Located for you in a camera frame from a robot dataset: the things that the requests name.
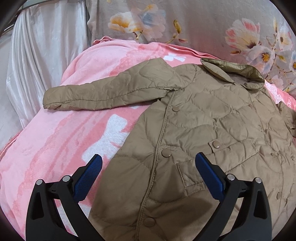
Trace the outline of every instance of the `jacket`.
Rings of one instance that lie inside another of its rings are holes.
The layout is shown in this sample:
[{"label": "jacket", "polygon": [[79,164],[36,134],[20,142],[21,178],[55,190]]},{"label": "jacket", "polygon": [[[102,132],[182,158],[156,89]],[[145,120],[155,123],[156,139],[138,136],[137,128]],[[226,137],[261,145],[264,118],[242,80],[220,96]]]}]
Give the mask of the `jacket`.
[{"label": "jacket", "polygon": [[282,228],[294,210],[295,112],[274,104],[256,68],[201,62],[172,68],[151,59],[114,77],[45,92],[44,108],[56,110],[156,100],[102,175],[89,219],[106,241],[192,241],[218,205],[195,167],[198,152],[238,179],[260,177],[273,227]]}]

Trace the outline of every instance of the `floral fabric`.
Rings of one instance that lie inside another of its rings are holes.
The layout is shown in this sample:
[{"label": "floral fabric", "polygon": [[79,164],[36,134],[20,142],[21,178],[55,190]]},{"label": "floral fabric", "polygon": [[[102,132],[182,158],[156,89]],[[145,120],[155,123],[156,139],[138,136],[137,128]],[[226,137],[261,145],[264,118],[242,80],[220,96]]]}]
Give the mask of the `floral fabric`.
[{"label": "floral fabric", "polygon": [[86,0],[86,4],[93,41],[107,35],[190,47],[251,64],[267,82],[296,97],[296,37],[269,0]]}]

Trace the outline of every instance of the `snap button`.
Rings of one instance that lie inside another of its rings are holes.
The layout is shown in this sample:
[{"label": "snap button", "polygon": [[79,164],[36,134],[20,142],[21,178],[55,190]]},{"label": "snap button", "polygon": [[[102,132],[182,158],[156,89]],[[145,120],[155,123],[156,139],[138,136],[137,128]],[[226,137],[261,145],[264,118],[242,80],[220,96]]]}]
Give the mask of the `snap button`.
[{"label": "snap button", "polygon": [[177,112],[177,111],[179,111],[179,110],[180,110],[180,108],[177,107],[177,106],[173,106],[173,107],[172,107],[172,111],[174,111],[174,112]]},{"label": "snap button", "polygon": [[169,157],[172,155],[172,152],[168,148],[166,148],[162,150],[161,154],[163,157]]},{"label": "snap button", "polygon": [[277,199],[280,199],[281,198],[281,192],[278,192],[278,194],[276,195],[276,198]]},{"label": "snap button", "polygon": [[153,218],[146,218],[144,219],[144,225],[146,227],[152,227],[155,224],[155,220]]},{"label": "snap button", "polygon": [[213,147],[219,148],[221,146],[221,143],[219,141],[213,141]]}]

